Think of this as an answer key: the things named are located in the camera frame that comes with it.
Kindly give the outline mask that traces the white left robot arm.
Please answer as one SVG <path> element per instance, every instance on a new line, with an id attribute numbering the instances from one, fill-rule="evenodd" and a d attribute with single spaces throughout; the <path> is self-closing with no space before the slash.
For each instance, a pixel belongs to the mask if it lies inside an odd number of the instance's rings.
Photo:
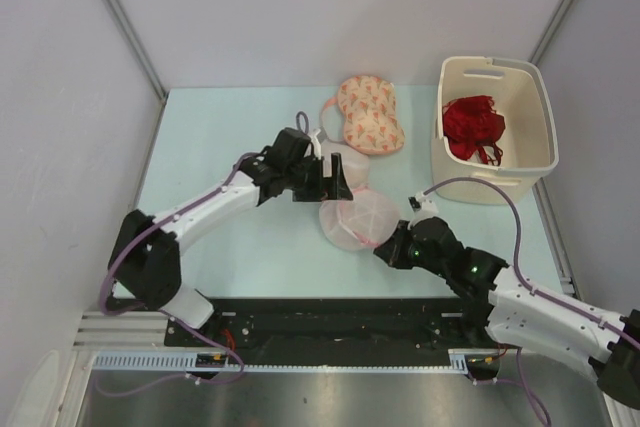
<path id="1" fill-rule="evenodd" d="M 342 156 L 323 156 L 315 134 L 282 129 L 272 145 L 243 154 L 228 176 L 198 197 L 163 213 L 139 209 L 122 221 L 99 301 L 123 286 L 138 306 L 181 321 L 197 345 L 214 344 L 215 307 L 182 278 L 181 257 L 201 237 L 234 216 L 290 191 L 295 202 L 350 201 Z"/>

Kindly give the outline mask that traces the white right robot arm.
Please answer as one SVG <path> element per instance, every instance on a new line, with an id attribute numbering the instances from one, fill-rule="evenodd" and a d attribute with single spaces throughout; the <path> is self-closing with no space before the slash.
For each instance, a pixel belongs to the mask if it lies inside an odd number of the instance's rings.
<path id="1" fill-rule="evenodd" d="M 399 222 L 374 250 L 389 267 L 424 269 L 463 302 L 461 335 L 473 348 L 491 341 L 562 363 L 613 400 L 639 407 L 639 313 L 622 315 L 560 295 L 486 251 L 464 246 L 438 217 Z"/>

